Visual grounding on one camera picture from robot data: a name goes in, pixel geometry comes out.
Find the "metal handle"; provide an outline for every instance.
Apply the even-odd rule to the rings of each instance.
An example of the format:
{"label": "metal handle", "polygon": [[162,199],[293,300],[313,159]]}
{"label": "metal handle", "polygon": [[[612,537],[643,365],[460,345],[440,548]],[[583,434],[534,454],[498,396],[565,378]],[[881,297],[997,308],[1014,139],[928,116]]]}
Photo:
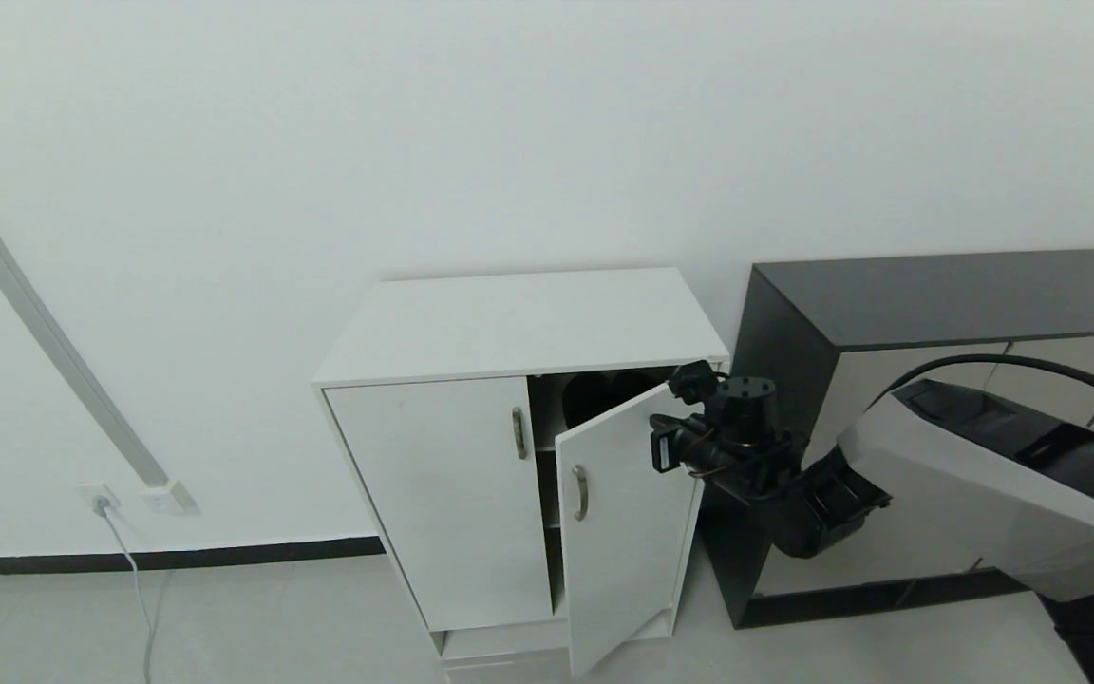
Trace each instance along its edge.
{"label": "metal handle", "polygon": [[513,408],[513,443],[517,447],[517,457],[525,460],[526,455],[526,429],[522,424],[522,409]]}
{"label": "metal handle", "polygon": [[577,488],[581,491],[581,508],[573,512],[577,520],[585,520],[590,512],[590,479],[585,476],[585,468],[574,464],[572,475],[577,476]]}

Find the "cabinet top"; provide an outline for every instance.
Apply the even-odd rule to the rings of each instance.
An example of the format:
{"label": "cabinet top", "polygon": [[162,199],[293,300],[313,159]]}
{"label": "cabinet top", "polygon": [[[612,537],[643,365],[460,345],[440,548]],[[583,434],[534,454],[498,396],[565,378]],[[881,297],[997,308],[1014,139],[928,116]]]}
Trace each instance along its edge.
{"label": "cabinet top", "polygon": [[674,268],[374,285],[316,386],[537,375],[729,359]]}
{"label": "cabinet top", "polygon": [[754,268],[843,349],[1094,335],[1094,250]]}

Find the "gray floor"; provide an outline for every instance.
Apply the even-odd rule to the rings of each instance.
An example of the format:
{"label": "gray floor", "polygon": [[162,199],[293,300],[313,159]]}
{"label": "gray floor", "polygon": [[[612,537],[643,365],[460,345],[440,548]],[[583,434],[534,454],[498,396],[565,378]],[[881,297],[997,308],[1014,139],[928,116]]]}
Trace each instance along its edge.
{"label": "gray floor", "polygon": [[[676,636],[622,646],[589,683],[1082,683],[1032,594],[735,631],[696,553]],[[143,572],[160,607],[153,683],[489,684],[568,681],[547,653],[439,670],[386,558]],[[125,572],[0,577],[0,681],[140,681],[143,627]]]}

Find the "wall outlet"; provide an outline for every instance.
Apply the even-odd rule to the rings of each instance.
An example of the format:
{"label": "wall outlet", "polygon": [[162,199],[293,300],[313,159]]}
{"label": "wall outlet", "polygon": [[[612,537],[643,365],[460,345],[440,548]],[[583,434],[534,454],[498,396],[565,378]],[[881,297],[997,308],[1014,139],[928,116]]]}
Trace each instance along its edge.
{"label": "wall outlet", "polygon": [[191,500],[191,495],[179,485],[178,479],[168,480],[164,486],[151,486],[142,489],[140,494],[142,500],[151,511],[158,514],[195,514],[197,503]]}
{"label": "wall outlet", "polygon": [[113,497],[108,486],[104,482],[75,482],[74,492],[79,495],[80,499],[86,503],[88,508],[92,511],[95,510],[95,498],[104,497],[108,499],[114,509],[120,508],[120,501],[117,501],[117,497]]}

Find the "white power cord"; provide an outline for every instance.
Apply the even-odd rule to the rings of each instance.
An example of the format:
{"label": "white power cord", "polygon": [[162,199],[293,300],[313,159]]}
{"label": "white power cord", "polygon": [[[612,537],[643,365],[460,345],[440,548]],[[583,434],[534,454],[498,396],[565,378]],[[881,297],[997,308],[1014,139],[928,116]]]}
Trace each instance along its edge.
{"label": "white power cord", "polygon": [[151,650],[154,648],[154,624],[151,623],[151,614],[147,612],[147,601],[142,599],[142,581],[140,581],[138,575],[138,563],[133,561],[133,555],[126,548],[126,543],[120,541],[117,525],[113,524],[110,517],[108,517],[108,509],[110,508],[112,501],[108,501],[107,497],[96,497],[95,501],[92,502],[91,510],[96,515],[103,517],[104,522],[108,523],[108,530],[116,537],[117,546],[120,546],[120,553],[126,554],[126,561],[129,561],[129,567],[133,569],[133,591],[138,593],[138,605],[142,608],[142,619],[147,621],[147,652],[142,657],[142,681],[144,681],[144,684],[151,684]]}

